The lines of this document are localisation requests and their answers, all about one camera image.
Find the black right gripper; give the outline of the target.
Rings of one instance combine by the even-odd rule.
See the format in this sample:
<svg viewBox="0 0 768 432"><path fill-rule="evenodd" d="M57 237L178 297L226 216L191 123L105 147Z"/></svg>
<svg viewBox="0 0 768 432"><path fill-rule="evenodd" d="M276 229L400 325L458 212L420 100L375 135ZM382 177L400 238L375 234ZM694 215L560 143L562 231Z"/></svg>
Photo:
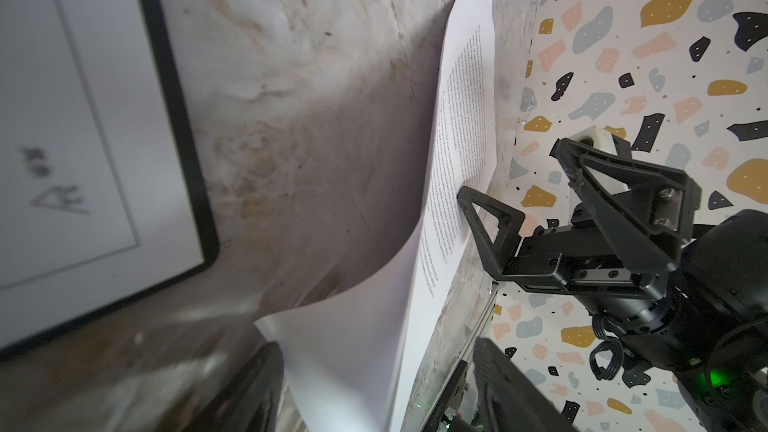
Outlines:
<svg viewBox="0 0 768 432"><path fill-rule="evenodd" d="M744 210L693 229L702 191L685 171L568 138L550 155L600 231L526 238L516 283L584 305L596 352L609 354L605 364L589 359L597 379L635 387L648 382L649 369L667 370L707 430L765 430L766 214ZM646 295L636 273L656 274L659 293Z"/></svg>

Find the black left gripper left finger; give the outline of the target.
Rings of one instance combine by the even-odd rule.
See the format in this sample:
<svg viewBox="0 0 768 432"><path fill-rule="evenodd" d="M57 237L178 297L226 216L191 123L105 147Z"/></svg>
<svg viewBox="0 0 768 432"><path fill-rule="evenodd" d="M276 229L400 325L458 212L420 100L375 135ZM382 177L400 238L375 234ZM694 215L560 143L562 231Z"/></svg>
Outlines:
<svg viewBox="0 0 768 432"><path fill-rule="evenodd" d="M258 350L185 430L274 431L283 379L283 354L276 342L269 342Z"/></svg>

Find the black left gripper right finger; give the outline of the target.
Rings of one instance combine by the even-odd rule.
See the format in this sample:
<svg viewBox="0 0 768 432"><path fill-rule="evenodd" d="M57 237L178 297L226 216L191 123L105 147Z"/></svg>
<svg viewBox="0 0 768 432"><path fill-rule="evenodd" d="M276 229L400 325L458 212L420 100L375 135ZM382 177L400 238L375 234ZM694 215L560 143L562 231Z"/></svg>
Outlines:
<svg viewBox="0 0 768 432"><path fill-rule="evenodd" d="M475 340L472 359L485 431L576 431L491 339Z"/></svg>

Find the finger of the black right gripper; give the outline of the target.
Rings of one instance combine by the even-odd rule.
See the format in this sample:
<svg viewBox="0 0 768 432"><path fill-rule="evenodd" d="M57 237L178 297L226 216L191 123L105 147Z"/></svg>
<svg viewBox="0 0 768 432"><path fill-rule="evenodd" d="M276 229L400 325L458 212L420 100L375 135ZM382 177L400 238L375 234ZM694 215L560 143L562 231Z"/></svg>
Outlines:
<svg viewBox="0 0 768 432"><path fill-rule="evenodd" d="M518 285L568 284L570 271L561 253L518 255L523 243L519 234L525 220L522 211L468 186L459 189L457 201L469 225L483 269L494 281ZM476 208L497 219L494 239Z"/></svg>

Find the white text paper sheet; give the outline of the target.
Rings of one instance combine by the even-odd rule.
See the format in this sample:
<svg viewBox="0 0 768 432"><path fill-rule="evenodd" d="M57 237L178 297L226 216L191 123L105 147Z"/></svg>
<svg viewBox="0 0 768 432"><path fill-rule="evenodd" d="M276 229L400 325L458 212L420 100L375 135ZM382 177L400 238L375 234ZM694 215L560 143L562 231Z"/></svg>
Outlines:
<svg viewBox="0 0 768 432"><path fill-rule="evenodd" d="M441 51L422 212L372 277L321 302L269 315L296 407L311 431L397 431L464 253L462 186L496 167L493 0L455 0Z"/></svg>

